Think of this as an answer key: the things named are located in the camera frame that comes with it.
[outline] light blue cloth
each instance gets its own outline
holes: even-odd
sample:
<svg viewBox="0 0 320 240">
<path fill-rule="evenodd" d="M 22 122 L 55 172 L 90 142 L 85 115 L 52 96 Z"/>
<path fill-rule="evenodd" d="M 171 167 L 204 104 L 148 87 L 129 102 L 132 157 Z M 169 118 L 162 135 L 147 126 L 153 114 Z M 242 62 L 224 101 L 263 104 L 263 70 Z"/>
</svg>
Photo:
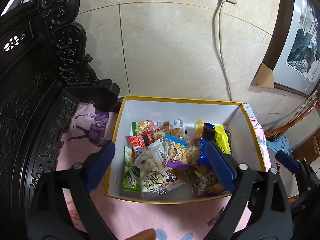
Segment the light blue cloth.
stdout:
<svg viewBox="0 0 320 240">
<path fill-rule="evenodd" d="M 285 136 L 280 136 L 274 142 L 269 142 L 266 140 L 266 143 L 267 143 L 267 147 L 269 147 L 275 153 L 277 153 L 278 151 L 283 151 L 288 156 L 290 156 L 292 154 L 289 140 Z"/>
</svg>

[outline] pink tablecloth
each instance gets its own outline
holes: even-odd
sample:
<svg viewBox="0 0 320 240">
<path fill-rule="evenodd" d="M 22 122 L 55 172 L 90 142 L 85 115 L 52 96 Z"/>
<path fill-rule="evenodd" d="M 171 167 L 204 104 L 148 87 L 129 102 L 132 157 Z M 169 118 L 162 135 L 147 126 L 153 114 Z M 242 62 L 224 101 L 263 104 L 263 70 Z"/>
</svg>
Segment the pink tablecloth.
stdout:
<svg viewBox="0 0 320 240">
<path fill-rule="evenodd" d="M 117 114 L 100 112 L 92 104 L 79 105 L 68 131 L 62 135 L 57 170 L 69 169 L 74 163 L 83 162 L 90 153 L 97 152 L 105 139 L 111 139 L 116 118 Z M 255 128 L 261 127 L 254 117 L 251 119 Z M 258 132 L 263 141 L 263 130 L 262 134 Z M 104 179 L 90 196 L 101 217 L 120 240 L 148 228 L 156 230 L 158 240 L 203 239 L 230 199 L 179 205 L 143 204 L 106 197 L 103 186 Z M 75 226 L 85 231 L 69 190 L 65 189 L 64 195 Z M 249 216 L 246 208 L 236 231 L 245 227 Z"/>
</svg>

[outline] yellow snack package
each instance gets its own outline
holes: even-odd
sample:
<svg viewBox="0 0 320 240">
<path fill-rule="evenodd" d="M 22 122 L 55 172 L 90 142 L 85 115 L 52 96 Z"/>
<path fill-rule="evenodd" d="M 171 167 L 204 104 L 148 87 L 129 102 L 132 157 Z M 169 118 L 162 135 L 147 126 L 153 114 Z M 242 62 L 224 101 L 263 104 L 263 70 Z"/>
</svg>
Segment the yellow snack package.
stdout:
<svg viewBox="0 0 320 240">
<path fill-rule="evenodd" d="M 195 128 L 197 129 L 196 133 L 194 134 L 194 136 L 196 135 L 201 135 L 202 131 L 203 131 L 203 125 L 204 122 L 201 119 L 198 119 L 198 121 L 196 121 L 195 123 Z"/>
<path fill-rule="evenodd" d="M 230 146 L 228 142 L 228 135 L 224 131 L 223 125 L 215 125 L 215 139 L 218 147 L 223 153 L 231 154 Z"/>
</svg>

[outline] beige tile wall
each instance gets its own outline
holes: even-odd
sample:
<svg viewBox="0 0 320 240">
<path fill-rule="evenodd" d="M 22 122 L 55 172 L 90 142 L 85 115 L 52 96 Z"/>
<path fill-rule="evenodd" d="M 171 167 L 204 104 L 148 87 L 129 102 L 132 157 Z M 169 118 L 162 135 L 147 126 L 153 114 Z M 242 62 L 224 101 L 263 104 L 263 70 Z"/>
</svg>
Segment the beige tile wall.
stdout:
<svg viewBox="0 0 320 240">
<path fill-rule="evenodd" d="M 76 19 L 100 79 L 121 95 L 228 100 L 216 52 L 219 0 L 80 0 Z M 305 98 L 252 82 L 268 48 L 279 0 L 226 4 L 223 47 L 234 101 L 244 101 L 265 129 L 288 122 Z"/>
</svg>

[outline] box rim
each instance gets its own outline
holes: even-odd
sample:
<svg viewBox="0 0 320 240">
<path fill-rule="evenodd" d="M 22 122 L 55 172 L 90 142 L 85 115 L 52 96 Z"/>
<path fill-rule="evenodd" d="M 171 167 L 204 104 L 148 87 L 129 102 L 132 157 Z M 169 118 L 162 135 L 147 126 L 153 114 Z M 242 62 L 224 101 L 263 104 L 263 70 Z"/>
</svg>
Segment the box rim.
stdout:
<svg viewBox="0 0 320 240">
<path fill-rule="evenodd" d="M 155 102 L 172 102 L 172 103 L 192 103 L 192 104 L 212 104 L 212 105 L 231 105 L 231 106 L 240 106 L 242 113 L 244 114 L 247 123 L 249 124 L 249 129 L 251 132 L 251 135 L 253 137 L 254 145 L 256 147 L 256 151 L 258 153 L 258 159 L 260 163 L 260 168 L 262 171 L 266 171 L 266 166 L 263 160 L 262 152 L 260 149 L 260 145 L 257 139 L 257 135 L 254 131 L 254 127 L 252 125 L 252 122 L 250 120 L 250 116 L 248 115 L 248 112 L 244 108 L 243 102 L 237 102 L 237 101 L 224 101 L 224 100 L 211 100 L 211 99 L 192 99 L 192 98 L 166 98 L 166 97 L 149 97 L 149 96 L 131 96 L 131 95 L 125 95 L 124 99 L 122 101 L 119 114 L 117 117 L 115 129 L 113 132 L 112 136 L 112 141 L 115 143 L 116 142 L 116 136 L 118 133 L 118 128 L 119 128 L 119 123 L 120 119 L 122 116 L 123 108 L 125 105 L 126 101 L 129 100 L 135 100 L 135 101 L 155 101 Z M 120 199 L 120 200 L 125 200 L 125 201 L 130 201 L 130 202 L 136 202 L 136 203 L 147 203 L 147 204 L 183 204 L 183 203 L 194 203 L 194 202 L 201 202 L 201 201 L 207 201 L 207 200 L 213 200 L 213 199 L 219 199 L 219 198 L 224 198 L 231 196 L 225 195 L 225 196 L 216 196 L 208 199 L 195 199 L 192 201 L 184 201 L 184 202 L 152 202 L 152 201 L 144 201 L 144 200 L 130 200 L 130 199 L 125 199 L 119 196 L 114 196 L 114 195 L 109 195 L 108 194 L 108 188 L 109 188 L 109 180 L 110 180 L 110 172 L 111 172 L 111 165 L 108 167 L 106 173 L 105 173 L 105 183 L 104 183 L 104 195 L 107 197 L 115 198 L 115 199 Z"/>
</svg>

